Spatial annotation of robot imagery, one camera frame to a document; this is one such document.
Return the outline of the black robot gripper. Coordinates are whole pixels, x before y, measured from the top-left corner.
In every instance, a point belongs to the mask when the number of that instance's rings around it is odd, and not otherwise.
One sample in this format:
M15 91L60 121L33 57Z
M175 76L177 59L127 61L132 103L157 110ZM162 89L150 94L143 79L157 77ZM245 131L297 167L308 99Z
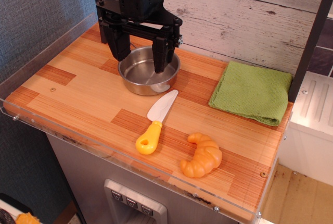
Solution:
M182 20L167 11L164 0L115 0L99 19L105 42L117 61L131 52L130 36L152 41L155 73L162 73L183 41Z

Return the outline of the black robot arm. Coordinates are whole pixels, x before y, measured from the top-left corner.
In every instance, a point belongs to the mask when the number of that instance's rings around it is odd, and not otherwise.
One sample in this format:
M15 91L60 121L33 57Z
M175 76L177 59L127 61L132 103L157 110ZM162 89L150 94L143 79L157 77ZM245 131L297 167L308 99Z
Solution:
M164 71L182 43L182 20L167 11L164 0L113 0L97 2L99 25L113 57L123 61L131 52L130 37L152 41L155 73Z

